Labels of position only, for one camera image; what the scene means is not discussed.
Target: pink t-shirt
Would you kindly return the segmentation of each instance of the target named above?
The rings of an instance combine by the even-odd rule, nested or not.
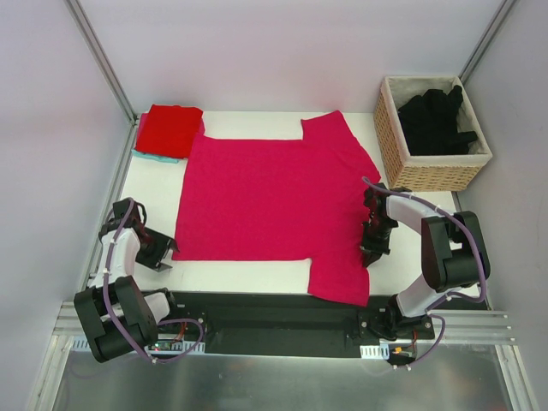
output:
[[[369,278],[360,240],[368,210],[361,177],[378,182],[380,175],[340,111],[301,123],[303,140],[196,136],[174,259],[310,258],[310,294],[365,306]]]

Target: white wall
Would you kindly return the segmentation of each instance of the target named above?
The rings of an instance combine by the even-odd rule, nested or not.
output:
[[[82,0],[134,108],[372,112],[388,74],[459,74],[501,0]]]
[[[128,124],[62,1],[1,2],[0,39],[0,409],[20,411]]]
[[[509,310],[548,404],[548,2],[521,1],[467,91],[493,160],[459,197],[479,214],[496,308]]]

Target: folded red shirt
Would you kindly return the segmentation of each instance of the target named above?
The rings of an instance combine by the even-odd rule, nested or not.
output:
[[[203,111],[196,107],[153,105],[135,150],[171,158],[188,158],[200,130]]]

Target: white fabric liner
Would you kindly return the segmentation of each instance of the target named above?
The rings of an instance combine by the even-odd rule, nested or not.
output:
[[[475,131],[478,140],[470,146],[470,153],[460,156],[412,156],[409,153],[402,125],[397,116],[397,109],[406,104],[412,97],[424,94],[430,88],[437,88],[448,93],[454,86],[462,87],[462,106],[457,115],[458,131]],[[491,150],[468,99],[468,95],[456,76],[443,77],[386,77],[381,86],[381,93],[388,107],[392,129],[396,131],[400,156],[404,164],[416,166],[478,166],[485,165],[491,158]]]

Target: cable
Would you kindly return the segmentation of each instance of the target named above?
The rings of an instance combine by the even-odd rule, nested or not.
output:
[[[413,362],[413,364],[417,364],[418,362],[423,361],[428,355],[430,355],[430,353],[440,344],[440,342],[442,341],[442,338],[444,337],[445,319],[443,317],[437,315],[437,314],[429,313],[431,310],[433,310],[434,308],[439,306],[442,302],[447,300],[448,296],[460,297],[460,298],[463,298],[465,300],[468,300],[468,301],[471,301],[471,302],[477,302],[477,303],[483,302],[485,300],[485,296],[487,294],[487,280],[485,278],[485,270],[483,268],[483,262],[481,261],[480,251],[478,249],[478,245],[476,244],[474,236],[472,235],[470,230],[467,229],[466,226],[463,223],[461,223],[458,219],[456,219],[455,217],[450,215],[446,210],[443,210],[443,209],[437,207],[436,205],[434,205],[430,201],[424,200],[424,199],[419,198],[419,197],[415,197],[412,193],[399,193],[397,191],[391,191],[391,190],[388,190],[388,189],[385,189],[385,188],[378,187],[378,186],[374,185],[372,182],[370,182],[367,177],[362,177],[362,180],[369,188],[371,188],[373,190],[379,191],[380,193],[383,193],[383,194],[395,195],[396,197],[403,197],[405,199],[410,199],[410,200],[417,201],[418,203],[421,203],[422,205],[427,206],[428,208],[430,208],[430,209],[434,210],[435,212],[441,214],[442,216],[448,218],[466,236],[466,238],[468,240],[468,243],[470,244],[470,248],[472,249],[472,254],[473,254],[473,256],[476,260],[476,264],[478,266],[479,285],[480,285],[479,286],[479,296],[478,297],[471,297],[471,296],[463,294],[463,293],[450,291],[449,293],[447,293],[445,295],[442,295],[439,299],[434,301],[426,309],[426,314],[427,315],[429,315],[433,319],[439,319],[442,322],[442,329],[440,330],[438,338],[436,339],[434,344],[421,357],[417,358]],[[399,366],[395,369],[403,369],[403,368],[407,368],[408,370],[411,369],[409,365]]]
[[[114,253],[114,246],[116,245],[116,240],[118,239],[118,236],[122,232],[125,223],[128,221],[129,215],[131,214],[131,211],[134,207],[134,200],[132,198],[129,198],[129,207],[126,213],[124,214],[122,221],[120,222],[120,225],[118,225],[118,228],[116,229],[114,236],[112,237],[112,240],[110,241],[109,249],[106,254],[106,261],[104,264],[104,276],[103,276],[103,300],[104,300],[104,306],[106,307],[106,311],[109,314],[110,320],[112,323],[116,326],[116,328],[120,331],[120,333],[123,335],[123,337],[126,339],[126,341],[131,345],[131,347],[135,350],[135,352],[142,357],[144,360],[147,360],[152,363],[169,363],[173,362],[174,360],[178,360],[179,358],[185,356],[190,351],[195,349],[198,344],[201,342],[203,336],[204,336],[204,329],[202,327],[202,324],[200,324],[195,319],[167,319],[160,321],[158,325],[166,325],[166,324],[175,324],[175,323],[192,323],[198,326],[200,330],[200,337],[196,340],[196,342],[186,351],[183,351],[181,354],[170,358],[168,360],[162,360],[162,359],[156,359],[152,358],[149,354],[145,352],[143,348],[140,347],[140,345],[131,337],[129,332],[124,328],[122,325],[122,322],[120,319],[116,316],[114,313],[114,309],[112,308],[112,304],[110,303],[110,296],[109,296],[109,275],[110,275],[110,265],[112,263],[112,255]]]

